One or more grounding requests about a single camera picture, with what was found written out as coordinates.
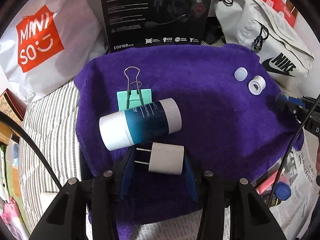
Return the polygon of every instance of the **miniso bag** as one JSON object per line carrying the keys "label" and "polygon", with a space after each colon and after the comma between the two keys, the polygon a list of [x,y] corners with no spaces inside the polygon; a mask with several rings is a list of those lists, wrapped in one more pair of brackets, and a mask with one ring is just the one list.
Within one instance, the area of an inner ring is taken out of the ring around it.
{"label": "miniso bag", "polygon": [[34,102],[79,73],[96,49],[101,26],[86,0],[27,0],[16,7],[1,26],[0,66],[13,92]]}
{"label": "miniso bag", "polygon": [[227,43],[255,51],[270,76],[287,90],[305,80],[314,60],[283,16],[262,0],[217,0],[215,14]]}

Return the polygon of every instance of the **purple towel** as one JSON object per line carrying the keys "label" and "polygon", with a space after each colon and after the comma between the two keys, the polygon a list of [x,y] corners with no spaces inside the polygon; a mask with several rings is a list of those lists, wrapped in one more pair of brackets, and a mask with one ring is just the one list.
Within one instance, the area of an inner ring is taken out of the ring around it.
{"label": "purple towel", "polygon": [[[131,48],[92,60],[74,79],[80,91],[76,134],[94,176],[110,169],[126,151],[106,149],[99,118],[118,111],[116,92],[127,89],[123,71],[128,66],[140,68],[142,89],[151,88],[153,101],[173,98],[180,109],[181,131],[157,141],[184,145],[205,169],[222,178],[257,179],[283,156],[299,127],[293,116],[277,112],[275,99],[281,91],[259,57],[245,47]],[[239,67],[248,71],[243,82],[234,78]],[[248,89],[256,75],[266,81],[258,96]],[[295,148],[302,144],[300,136]],[[115,205],[120,239],[129,237],[135,223],[169,219],[195,209],[183,176],[136,168],[128,197]]]}

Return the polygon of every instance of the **silver screw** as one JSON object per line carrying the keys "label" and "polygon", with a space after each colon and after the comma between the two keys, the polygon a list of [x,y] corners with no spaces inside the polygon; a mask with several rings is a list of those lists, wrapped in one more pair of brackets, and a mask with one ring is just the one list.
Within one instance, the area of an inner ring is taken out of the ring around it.
{"label": "silver screw", "polygon": [[69,183],[70,185],[73,185],[73,184],[75,184],[76,182],[77,182],[77,179],[76,179],[76,178],[71,178],[71,179],[68,180],[68,183]]}
{"label": "silver screw", "polygon": [[205,171],[205,172],[204,172],[204,175],[205,175],[206,177],[212,177],[212,176],[213,176],[213,172],[212,172],[212,171]]}
{"label": "silver screw", "polygon": [[105,171],[105,172],[103,173],[103,176],[105,176],[105,177],[111,177],[112,174],[113,174],[112,171]]}
{"label": "silver screw", "polygon": [[243,185],[247,185],[247,184],[248,184],[248,180],[245,179],[245,178],[241,178],[239,181],[240,181],[240,183],[243,184]]}

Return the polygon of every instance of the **binder clip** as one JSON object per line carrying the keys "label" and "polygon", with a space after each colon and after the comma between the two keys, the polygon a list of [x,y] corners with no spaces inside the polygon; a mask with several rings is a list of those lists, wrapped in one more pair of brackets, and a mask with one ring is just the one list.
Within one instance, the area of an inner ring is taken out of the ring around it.
{"label": "binder clip", "polygon": [[[126,73],[126,71],[130,68],[135,68],[138,70],[136,80],[131,83],[130,83],[130,78]],[[131,66],[126,68],[123,73],[128,80],[128,87],[127,87],[127,91],[117,92],[119,111],[152,103],[151,89],[140,89],[142,86],[142,83],[138,81],[140,69],[137,67]],[[137,90],[133,90],[132,85],[134,83],[137,84]]]}

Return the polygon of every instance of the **blue cap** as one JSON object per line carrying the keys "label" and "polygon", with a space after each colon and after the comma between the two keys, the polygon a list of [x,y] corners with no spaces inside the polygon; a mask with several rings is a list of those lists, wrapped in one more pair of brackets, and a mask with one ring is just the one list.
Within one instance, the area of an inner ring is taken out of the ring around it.
{"label": "blue cap", "polygon": [[284,182],[278,182],[275,187],[275,194],[281,201],[287,200],[291,196],[290,186]]}

